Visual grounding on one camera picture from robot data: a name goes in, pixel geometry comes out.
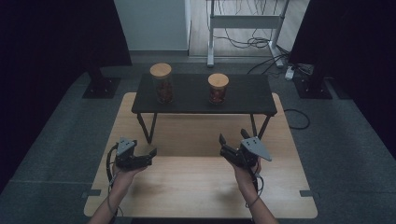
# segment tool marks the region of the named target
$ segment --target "black stand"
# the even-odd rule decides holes
[[[85,64],[91,83],[85,90],[83,99],[112,99],[120,84],[119,77],[103,77],[99,66],[91,62]]]
[[[332,95],[324,82],[316,86],[312,81],[303,77],[294,77],[293,82],[302,99],[332,99]]]

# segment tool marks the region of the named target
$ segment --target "table leg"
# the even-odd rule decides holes
[[[260,140],[262,140],[262,135],[264,134],[265,129],[267,128],[268,122],[270,121],[269,116],[265,118],[264,123],[262,124],[262,127],[260,128],[259,135],[257,135],[257,128],[256,128],[256,122],[254,121],[253,114],[250,114],[250,121],[251,121],[251,128],[253,130],[253,136],[257,136]]]
[[[143,120],[142,114],[140,114],[140,113],[137,114],[137,120],[139,120],[139,124],[140,124],[140,126],[142,126],[143,133],[146,136],[146,140],[150,144],[152,141],[152,136],[154,135],[155,123],[157,121],[157,113],[154,113],[154,118],[152,119],[151,129],[149,132],[146,127],[145,121]]]
[[[257,136],[256,122],[254,121],[253,114],[250,114],[250,121],[251,121],[251,128],[253,130],[253,136]]]
[[[260,140],[262,140],[262,135],[264,134],[264,131],[267,128],[267,125],[268,125],[268,122],[270,121],[270,118],[271,118],[270,116],[267,116],[265,118],[264,123],[262,124],[262,128],[260,129],[260,132],[259,132],[259,135],[258,135]]]

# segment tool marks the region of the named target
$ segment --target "black table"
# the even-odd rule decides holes
[[[209,76],[210,74],[172,74],[174,101],[170,104],[160,104],[156,98],[151,74],[142,75],[132,112],[137,114],[148,143],[152,141],[158,113],[249,114],[253,135],[262,139],[269,119],[277,113],[268,77],[265,75],[227,75],[230,82],[225,102],[222,105],[213,105],[209,102],[207,82]],[[150,133],[143,121],[142,113],[154,113]],[[266,116],[259,134],[257,134],[254,114]]]

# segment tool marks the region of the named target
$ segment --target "jar lid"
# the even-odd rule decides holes
[[[171,71],[172,67],[167,63],[156,63],[149,69],[149,72],[158,79],[167,78]]]
[[[225,86],[227,86],[229,79],[222,73],[215,73],[210,75],[207,81],[213,89],[223,89]]]

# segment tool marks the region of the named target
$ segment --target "wooden table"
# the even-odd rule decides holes
[[[313,198],[301,196],[301,190],[309,190],[303,166],[282,105],[273,96],[277,114],[262,137],[273,160],[262,160],[262,198],[275,217],[314,218],[318,211]],[[239,147],[241,128],[251,126],[249,115],[160,114],[156,137],[149,145],[136,114],[131,113],[134,98],[130,92],[122,100],[92,184],[101,193],[88,197],[85,215],[92,216],[107,196],[106,155],[124,136],[137,140],[135,155],[158,148],[153,164],[135,177],[120,205],[126,217],[251,218],[233,168],[219,155],[219,134],[226,137],[227,145]],[[264,119],[255,121],[260,124]]]

